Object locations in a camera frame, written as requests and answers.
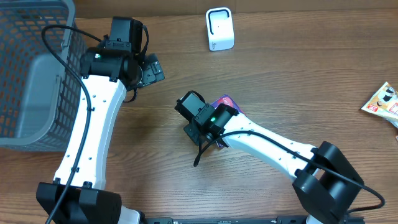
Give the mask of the red purple snack packet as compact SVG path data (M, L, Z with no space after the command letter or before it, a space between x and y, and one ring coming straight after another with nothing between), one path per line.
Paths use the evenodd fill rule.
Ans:
M221 105L221 104L230 106L230 107L236 109L238 111L238 113L244 114L244 112L238 106L238 104L232 99L232 97L230 97L227 94L222 95L220 98L218 98L216 101L214 101L211 105L212 105L212 107L214 107L214 109L217 109L217 107L219 107L219 105ZM223 148L229 147L229 145L226 145L223 140L215 142L215 145L217 146L218 149L223 149Z

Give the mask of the yellow orange snack bag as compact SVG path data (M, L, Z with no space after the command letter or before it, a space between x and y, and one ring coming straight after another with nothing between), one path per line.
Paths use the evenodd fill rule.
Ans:
M388 120L397 128L397 90L388 82L385 82L361 109Z

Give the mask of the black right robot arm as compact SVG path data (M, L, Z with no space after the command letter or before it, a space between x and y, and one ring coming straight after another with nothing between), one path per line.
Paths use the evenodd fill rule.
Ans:
M263 128L237 106L213 106L195 91L177 100L175 110L187 121L184 131L199 147L197 166L211 145L242 150L279 170L292 187L308 217L301 223L364 223L349 215L362 178L338 147L322 142L303 144Z

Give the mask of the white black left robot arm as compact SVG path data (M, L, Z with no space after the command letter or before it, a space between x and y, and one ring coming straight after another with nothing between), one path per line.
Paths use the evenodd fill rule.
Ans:
M122 204L106 185L106 160L126 93L164 79L155 54L147 53L147 27L114 17L111 32L80 57L73 72L80 102L67 150L52 183L41 182L36 199L55 223L145 223L145 215Z

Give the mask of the white barcode scanner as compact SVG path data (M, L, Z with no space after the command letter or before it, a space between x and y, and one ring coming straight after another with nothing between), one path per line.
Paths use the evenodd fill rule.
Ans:
M217 7L205 14L209 50L220 51L234 47L234 27L231 10Z

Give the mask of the grey plastic mesh basket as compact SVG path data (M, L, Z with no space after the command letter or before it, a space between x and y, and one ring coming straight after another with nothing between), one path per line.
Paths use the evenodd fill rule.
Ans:
M65 151L80 85L44 45L45 26L75 26L73 1L1 1L1 147Z

